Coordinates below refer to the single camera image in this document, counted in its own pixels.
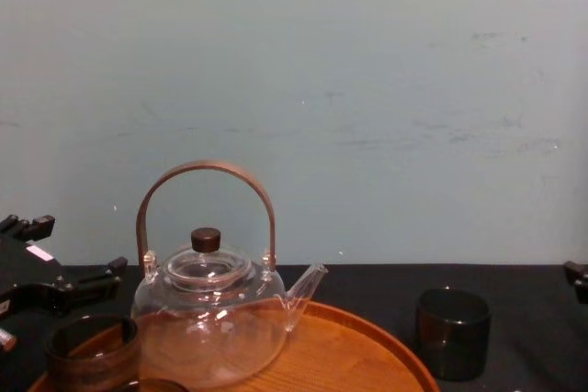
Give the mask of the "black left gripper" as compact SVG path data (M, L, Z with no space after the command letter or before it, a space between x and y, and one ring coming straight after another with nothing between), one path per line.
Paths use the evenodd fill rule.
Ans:
M66 315L117 294L128 266L125 257L78 278L67 278L63 266L51 254L26 242L49 238L54 224L55 218L50 215L33 220L9 215L1 220L2 319L33 309Z

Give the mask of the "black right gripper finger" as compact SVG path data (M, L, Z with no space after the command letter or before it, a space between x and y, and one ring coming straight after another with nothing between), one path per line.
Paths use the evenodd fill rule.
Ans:
M588 303L587 265L568 261L563 265L566 281L575 290L578 302Z

